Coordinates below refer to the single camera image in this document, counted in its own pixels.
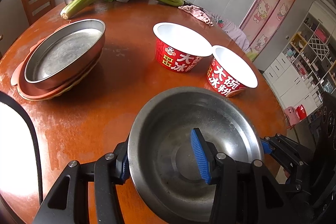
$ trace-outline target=hello kitty character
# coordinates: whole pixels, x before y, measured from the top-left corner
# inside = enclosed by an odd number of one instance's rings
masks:
[[[172,47],[165,48],[165,51],[172,56],[175,56],[176,53],[174,52],[174,49]]]
[[[288,6],[283,3],[283,5],[281,5],[280,10],[277,14],[278,21],[281,21],[284,18],[287,11],[288,11]]]
[[[269,5],[262,0],[257,6],[257,13],[254,15],[253,20],[259,23],[267,17],[267,12],[269,10]]]
[[[265,37],[264,35],[262,35],[258,40],[257,40],[257,45],[254,47],[254,49],[257,51],[257,52],[260,52],[263,47],[266,45],[268,41],[268,37]]]

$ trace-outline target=white bowl rim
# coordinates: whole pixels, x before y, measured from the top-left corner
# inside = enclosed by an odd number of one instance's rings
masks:
[[[198,36],[201,36],[202,39],[204,39],[208,44],[208,45],[204,45],[203,49],[200,49],[199,51],[195,51],[195,50],[188,50],[186,51],[185,49],[183,49],[181,47],[181,45],[174,45],[173,43],[169,43],[167,41],[165,41],[165,38],[159,33],[158,31],[158,28],[160,26],[163,26],[163,25],[173,25],[173,26],[179,26],[179,27],[183,27],[183,28],[186,28],[188,30],[190,30],[191,32],[194,32],[195,34],[197,34]],[[210,56],[212,54],[212,46],[211,44],[209,43],[208,40],[206,40],[201,34],[199,34],[198,32],[186,27],[186,26],[183,26],[183,25],[180,25],[180,24],[176,24],[176,23],[172,23],[172,22],[160,22],[160,23],[157,23],[154,25],[153,27],[153,32],[154,34],[156,35],[156,37],[158,39],[160,39],[162,42],[164,42],[165,44],[175,48],[176,50],[179,50],[181,52],[184,52],[186,54],[190,54],[190,55],[194,55],[194,56],[201,56],[201,57],[206,57],[206,56]]]
[[[221,60],[219,58],[219,56],[216,53],[216,49],[218,48],[222,48],[225,51],[229,52],[231,54],[231,56],[233,56],[234,58],[236,58],[237,60],[240,60],[238,62],[241,62],[241,64],[243,64],[243,66],[245,66],[245,70],[246,73],[250,74],[250,79],[246,79],[243,78],[243,75],[235,75],[236,71],[232,70],[232,66],[228,66],[228,64],[226,64],[226,60]],[[245,62],[245,60],[243,58],[241,58],[238,54],[236,54],[235,52],[231,51],[230,49],[220,46],[220,45],[214,45],[212,47],[213,49],[213,56],[215,57],[215,59],[217,60],[217,62],[222,66],[222,68],[224,70],[227,71],[227,73],[229,73],[234,79],[236,79],[238,82],[242,83],[243,85],[247,86],[248,88],[256,88],[258,86],[258,80],[257,77],[255,75],[255,73],[253,72],[253,70],[251,69],[251,67]]]

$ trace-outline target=orange wooden chair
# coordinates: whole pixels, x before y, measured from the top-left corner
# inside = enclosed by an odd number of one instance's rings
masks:
[[[29,25],[54,8],[55,0],[21,0]]]

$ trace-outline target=metal screw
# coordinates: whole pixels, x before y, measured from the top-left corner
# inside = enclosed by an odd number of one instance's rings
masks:
[[[76,160],[72,160],[69,162],[69,167],[75,167],[77,165],[77,161]]]
[[[105,159],[106,160],[112,160],[114,158],[114,154],[113,153],[107,153],[106,155],[105,155]]]
[[[216,157],[219,159],[219,160],[223,160],[226,158],[226,155],[222,152],[219,152],[217,153]]]
[[[263,162],[262,162],[261,160],[255,160],[255,161],[253,162],[253,164],[254,164],[256,167],[262,167]]]

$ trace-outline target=red and white bowl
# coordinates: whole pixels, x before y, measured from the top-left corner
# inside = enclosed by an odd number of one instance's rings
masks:
[[[190,71],[203,57],[212,54],[211,44],[199,33],[175,23],[154,25],[156,60],[175,72]]]
[[[257,77],[250,66],[228,48],[212,47],[214,58],[207,72],[211,86],[219,94],[232,97],[246,88],[256,88]]]

